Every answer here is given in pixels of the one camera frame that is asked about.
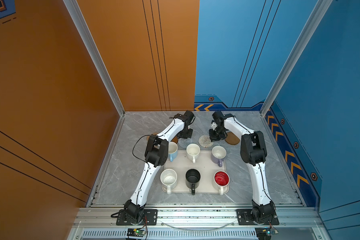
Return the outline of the plain brown cork coaster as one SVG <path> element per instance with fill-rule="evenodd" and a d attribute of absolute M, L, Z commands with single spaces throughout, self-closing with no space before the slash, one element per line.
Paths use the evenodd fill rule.
<path fill-rule="evenodd" d="M 225 141 L 229 145 L 237 145 L 240 143 L 241 140 L 232 132 L 228 132 Z"/>

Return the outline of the glossy brown round coaster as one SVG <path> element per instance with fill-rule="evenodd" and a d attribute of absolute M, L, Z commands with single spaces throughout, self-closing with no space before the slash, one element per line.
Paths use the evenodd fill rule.
<path fill-rule="evenodd" d="M 171 140 L 171 142 L 174 142 L 174 143 L 178 143 L 178 137 L 174 137 L 172 140 Z"/>

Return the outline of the white woven rope coaster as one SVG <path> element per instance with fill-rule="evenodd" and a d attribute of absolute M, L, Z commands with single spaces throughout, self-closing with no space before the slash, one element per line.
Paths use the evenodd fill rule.
<path fill-rule="evenodd" d="M 214 143 L 211 141 L 210 136 L 203 135 L 199 138 L 199 144 L 203 148 L 210 148 Z"/>

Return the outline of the blue grey woven coaster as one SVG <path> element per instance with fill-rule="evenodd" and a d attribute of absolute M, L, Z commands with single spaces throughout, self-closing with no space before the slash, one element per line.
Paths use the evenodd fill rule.
<path fill-rule="evenodd" d="M 192 144 L 193 141 L 192 139 L 190 138 L 187 138 L 187 139 L 183 139 L 183 138 L 180 138 L 178 139 L 178 145 L 181 147 L 181 148 L 184 148 L 186 149 L 188 145 Z"/>

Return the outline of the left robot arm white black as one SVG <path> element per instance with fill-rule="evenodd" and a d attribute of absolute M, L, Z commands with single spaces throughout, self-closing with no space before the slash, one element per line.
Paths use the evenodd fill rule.
<path fill-rule="evenodd" d="M 144 170 L 138 185 L 124 204 L 124 208 L 118 213 L 112 214 L 112 218 L 122 219 L 133 225 L 138 225 L 145 220 L 144 208 L 147 203 L 148 193 L 154 178 L 160 168 L 166 163 L 169 155 L 170 142 L 175 138 L 190 139 L 195 115 L 191 111 L 184 114 L 176 114 L 172 122 L 157 135 L 149 135 L 148 143 L 142 161 L 145 163 Z"/>

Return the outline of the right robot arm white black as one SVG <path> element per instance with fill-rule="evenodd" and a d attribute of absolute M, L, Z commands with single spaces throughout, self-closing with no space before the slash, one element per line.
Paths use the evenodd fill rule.
<path fill-rule="evenodd" d="M 221 111 L 214 112 L 209 130 L 210 140 L 212 142 L 224 140 L 228 136 L 228 131 L 241 140 L 240 155 L 243 162 L 247 164 L 251 177 L 253 207 L 243 218 L 258 225 L 278 225 L 280 222 L 276 214 L 276 206 L 270 197 L 266 180 L 267 148 L 264 134 L 240 123 L 232 114 L 225 115 Z"/>

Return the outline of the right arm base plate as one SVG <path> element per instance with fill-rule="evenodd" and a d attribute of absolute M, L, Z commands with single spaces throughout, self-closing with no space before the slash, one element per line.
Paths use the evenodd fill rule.
<path fill-rule="evenodd" d="M 238 223 L 241 226 L 265 226 L 269 224 L 271 224 L 272 226 L 277 226 L 280 224 L 279 218 L 276 213 L 265 217 L 259 216 L 258 218 L 252 214 L 252 209 L 237 209 L 236 213 Z"/>

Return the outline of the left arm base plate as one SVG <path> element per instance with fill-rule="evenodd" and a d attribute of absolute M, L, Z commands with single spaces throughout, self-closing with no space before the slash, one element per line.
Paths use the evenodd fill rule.
<path fill-rule="evenodd" d="M 137 222 L 134 222 L 132 218 L 128 217 L 124 210 L 118 212 L 118 217 L 116 220 L 117 226 L 155 226 L 158 219 L 158 210 L 156 209 L 147 209 L 144 210 L 143 218 Z"/>

